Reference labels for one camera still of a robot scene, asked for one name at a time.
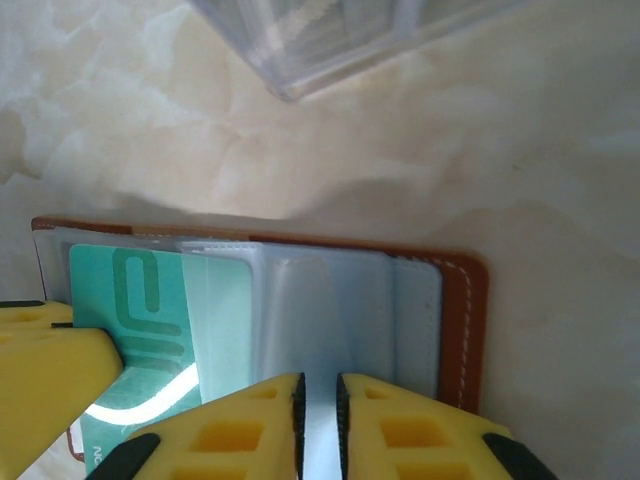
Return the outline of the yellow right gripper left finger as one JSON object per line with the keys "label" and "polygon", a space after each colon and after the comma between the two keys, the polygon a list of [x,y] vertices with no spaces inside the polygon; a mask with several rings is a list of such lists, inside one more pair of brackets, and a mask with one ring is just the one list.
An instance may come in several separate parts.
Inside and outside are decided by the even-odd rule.
{"label": "yellow right gripper left finger", "polygon": [[305,375],[279,375],[134,432],[97,477],[301,479],[305,414]]}

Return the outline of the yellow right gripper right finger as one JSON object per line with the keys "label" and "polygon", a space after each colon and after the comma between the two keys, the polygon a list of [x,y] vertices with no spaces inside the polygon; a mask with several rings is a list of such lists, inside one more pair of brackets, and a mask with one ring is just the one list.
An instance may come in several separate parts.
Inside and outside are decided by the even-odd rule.
{"label": "yellow right gripper right finger", "polygon": [[344,479],[554,479],[504,426],[362,374],[336,381]]}

